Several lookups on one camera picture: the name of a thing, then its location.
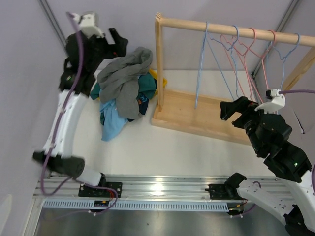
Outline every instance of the teal cloth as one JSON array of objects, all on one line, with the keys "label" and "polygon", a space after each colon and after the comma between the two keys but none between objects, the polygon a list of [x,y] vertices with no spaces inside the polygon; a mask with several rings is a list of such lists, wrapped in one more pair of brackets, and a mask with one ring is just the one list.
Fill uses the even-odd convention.
[{"label": "teal cloth", "polygon": [[140,75],[138,79],[138,84],[139,84],[138,96],[140,96],[142,93],[148,99],[152,99],[157,89],[152,75],[150,73],[147,73],[145,75]]},{"label": "teal cloth", "polygon": [[92,91],[90,93],[91,99],[95,100],[95,99],[99,98],[99,92],[100,92],[100,86],[99,86],[99,83],[96,83],[94,88],[92,89]]}]

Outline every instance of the pile of clothes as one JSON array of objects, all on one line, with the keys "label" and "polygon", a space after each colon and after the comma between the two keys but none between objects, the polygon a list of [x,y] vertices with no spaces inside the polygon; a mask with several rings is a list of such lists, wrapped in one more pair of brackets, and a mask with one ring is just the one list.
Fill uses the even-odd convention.
[{"label": "pile of clothes", "polygon": [[140,47],[98,74],[90,96],[93,100],[100,98],[102,140],[113,139],[127,122],[145,115],[157,89],[157,81],[149,73],[152,58],[149,49]]}]

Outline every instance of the wooden rod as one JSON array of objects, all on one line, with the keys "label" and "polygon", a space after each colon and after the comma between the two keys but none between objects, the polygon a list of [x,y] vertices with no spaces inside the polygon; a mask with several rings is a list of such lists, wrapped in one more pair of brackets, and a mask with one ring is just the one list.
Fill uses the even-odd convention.
[{"label": "wooden rod", "polygon": [[311,48],[302,60],[296,65],[294,70],[289,74],[283,83],[282,90],[290,90],[299,82],[302,76],[310,69],[315,62],[315,48]]},{"label": "wooden rod", "polygon": [[157,54],[157,95],[158,109],[161,112],[164,103],[163,88],[163,27],[160,24],[162,18],[161,13],[156,14],[155,30],[156,30],[156,54]]},{"label": "wooden rod", "polygon": [[[195,31],[205,31],[206,23],[198,21],[188,21],[182,19],[166,18],[160,15],[160,24],[164,27],[185,29],[185,30],[195,30]],[[250,28],[238,27],[239,36],[244,38],[254,38],[253,30]],[[237,36],[237,31],[234,26],[218,25],[218,24],[208,24],[207,32],[218,33],[231,36]],[[287,44],[297,44],[298,36],[291,33],[279,33],[276,32],[277,42],[287,43]],[[274,36],[270,31],[256,29],[256,39],[265,41],[274,41]],[[301,36],[300,45],[315,47],[315,37],[311,36]]]}]

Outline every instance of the table surface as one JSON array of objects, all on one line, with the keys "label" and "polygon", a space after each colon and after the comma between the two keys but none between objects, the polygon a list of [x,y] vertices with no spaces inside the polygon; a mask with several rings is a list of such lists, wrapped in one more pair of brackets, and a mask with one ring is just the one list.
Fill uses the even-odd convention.
[{"label": "table surface", "polygon": [[[233,71],[224,74],[236,97]],[[249,96],[245,72],[238,75]],[[169,89],[195,91],[197,71],[165,71],[164,76]],[[202,72],[200,94],[231,98],[219,71]],[[248,177],[274,176],[251,146],[152,126],[156,102],[155,97],[145,116],[127,123],[117,137],[104,142],[99,101],[89,99],[78,122],[73,154],[112,175],[229,176],[239,172]]]}]

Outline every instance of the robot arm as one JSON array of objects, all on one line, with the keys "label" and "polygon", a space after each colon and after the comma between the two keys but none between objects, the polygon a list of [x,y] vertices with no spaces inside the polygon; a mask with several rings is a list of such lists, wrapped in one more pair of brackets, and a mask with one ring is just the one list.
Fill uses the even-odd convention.
[{"label": "robot arm", "polygon": [[221,119],[241,113],[232,124],[245,129],[257,157],[262,158],[276,177],[292,193],[296,205],[278,199],[239,173],[226,182],[231,197],[248,199],[280,220],[291,236],[315,236],[315,193],[312,188],[312,165],[306,154],[288,142],[292,128],[281,115],[273,114],[284,107],[285,98],[278,89],[267,91],[271,102],[258,105],[246,97],[234,102],[221,102]]},{"label": "robot arm", "polygon": [[120,37],[115,28],[110,28],[115,44],[108,44],[105,34],[97,26],[97,15],[93,12],[83,15],[72,14],[72,18],[81,30],[79,33],[84,49],[83,68],[73,93],[68,97],[79,67],[79,47],[75,34],[72,34],[68,37],[65,47],[68,58],[64,61],[64,72],[60,79],[58,108],[54,123],[43,150],[34,152],[33,159],[44,165],[46,157],[50,156],[47,164],[50,171],[67,175],[92,186],[103,186],[106,182],[103,173],[86,166],[83,158],[72,156],[73,139],[80,114],[95,82],[95,71],[104,59],[125,56],[128,40]]}]

